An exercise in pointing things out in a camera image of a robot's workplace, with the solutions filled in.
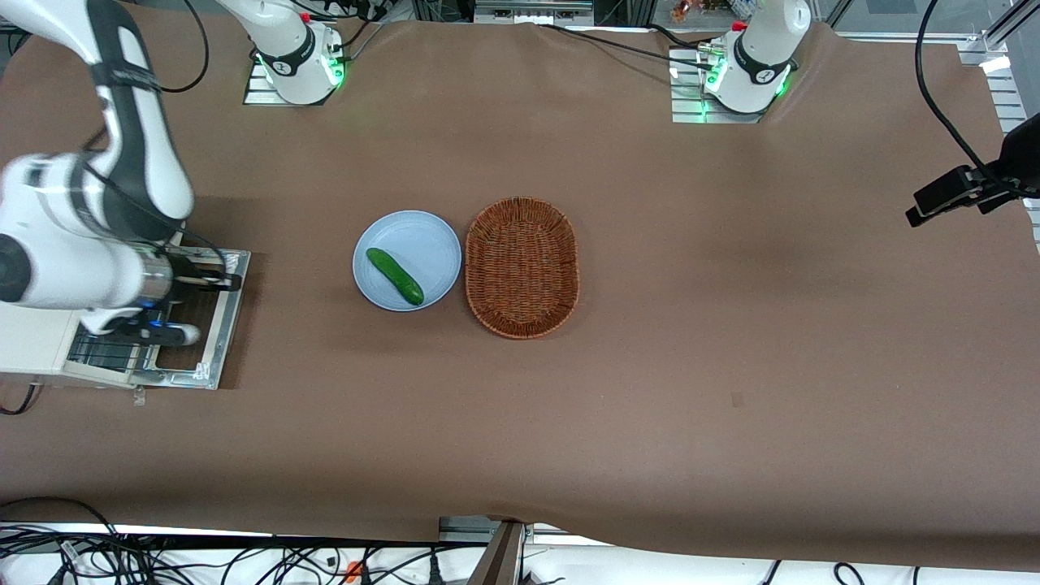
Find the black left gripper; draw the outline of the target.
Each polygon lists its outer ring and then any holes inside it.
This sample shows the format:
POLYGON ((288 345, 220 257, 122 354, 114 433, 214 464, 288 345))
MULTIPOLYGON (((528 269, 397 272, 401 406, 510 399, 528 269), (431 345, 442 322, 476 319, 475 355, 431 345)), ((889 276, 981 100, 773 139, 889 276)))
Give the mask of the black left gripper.
MULTIPOLYGON (((1039 115, 1030 116, 1003 138, 998 158, 986 169, 977 197, 982 215, 1016 199, 1038 199, 1039 115)), ((917 228, 937 215, 973 206, 978 188, 973 172, 969 166, 955 167, 915 192, 914 205, 905 212, 909 225, 917 228)))

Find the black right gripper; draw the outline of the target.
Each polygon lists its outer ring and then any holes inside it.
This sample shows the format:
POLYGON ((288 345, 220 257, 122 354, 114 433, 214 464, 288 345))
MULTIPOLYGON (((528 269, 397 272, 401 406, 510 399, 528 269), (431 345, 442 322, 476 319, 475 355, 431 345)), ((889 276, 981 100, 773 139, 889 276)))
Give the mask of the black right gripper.
POLYGON ((187 296, 189 292, 238 292, 241 290, 241 276, 235 274, 216 275, 205 264, 198 264, 189 256, 176 252, 167 253, 172 269, 171 295, 187 296))

